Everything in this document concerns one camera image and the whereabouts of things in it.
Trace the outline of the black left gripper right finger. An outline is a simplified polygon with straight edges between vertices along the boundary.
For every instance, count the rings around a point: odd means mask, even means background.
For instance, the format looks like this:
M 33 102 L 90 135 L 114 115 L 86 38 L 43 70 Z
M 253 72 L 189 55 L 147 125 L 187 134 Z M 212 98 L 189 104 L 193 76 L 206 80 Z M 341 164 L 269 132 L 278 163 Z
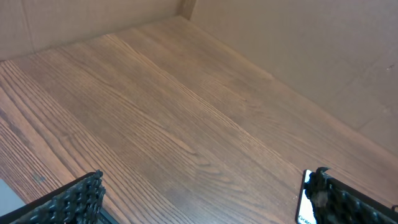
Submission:
M 327 170 L 319 167 L 304 185 L 317 224 L 397 224 L 397 205 L 387 207 L 328 175 Z

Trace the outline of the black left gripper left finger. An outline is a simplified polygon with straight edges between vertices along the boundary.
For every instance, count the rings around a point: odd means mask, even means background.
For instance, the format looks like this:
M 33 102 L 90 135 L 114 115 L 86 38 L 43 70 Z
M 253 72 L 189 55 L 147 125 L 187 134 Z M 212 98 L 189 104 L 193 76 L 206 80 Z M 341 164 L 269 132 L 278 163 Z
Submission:
M 76 180 L 1 216 L 1 223 L 97 223 L 106 193 L 103 172 L 89 172 Z

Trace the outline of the blue Samsung Galaxy smartphone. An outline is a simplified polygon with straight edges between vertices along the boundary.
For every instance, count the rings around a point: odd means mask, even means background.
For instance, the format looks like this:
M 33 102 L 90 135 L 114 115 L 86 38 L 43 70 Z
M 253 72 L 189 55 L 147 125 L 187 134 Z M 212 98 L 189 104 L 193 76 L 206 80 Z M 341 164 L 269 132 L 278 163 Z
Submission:
M 304 170 L 302 177 L 302 184 L 300 189 L 300 195 L 297 205 L 297 212 L 295 221 L 297 224 L 317 224 L 315 216 L 313 214 L 313 207 L 311 201 L 305 195 L 304 185 L 309 182 L 311 170 Z

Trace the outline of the cardboard backdrop panel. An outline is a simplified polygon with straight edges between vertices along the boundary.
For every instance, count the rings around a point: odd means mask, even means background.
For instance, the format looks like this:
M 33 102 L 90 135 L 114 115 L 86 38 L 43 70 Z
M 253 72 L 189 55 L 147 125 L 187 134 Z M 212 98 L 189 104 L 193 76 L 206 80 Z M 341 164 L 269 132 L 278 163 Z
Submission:
M 397 1 L 199 0 L 191 20 L 354 130 L 397 150 Z

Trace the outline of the cardboard side panel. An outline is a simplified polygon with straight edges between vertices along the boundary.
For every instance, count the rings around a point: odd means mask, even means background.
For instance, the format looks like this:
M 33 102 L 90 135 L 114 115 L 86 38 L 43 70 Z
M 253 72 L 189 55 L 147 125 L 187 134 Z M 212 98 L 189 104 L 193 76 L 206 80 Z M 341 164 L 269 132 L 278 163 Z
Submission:
M 170 16 L 191 0 L 1 0 L 1 60 Z

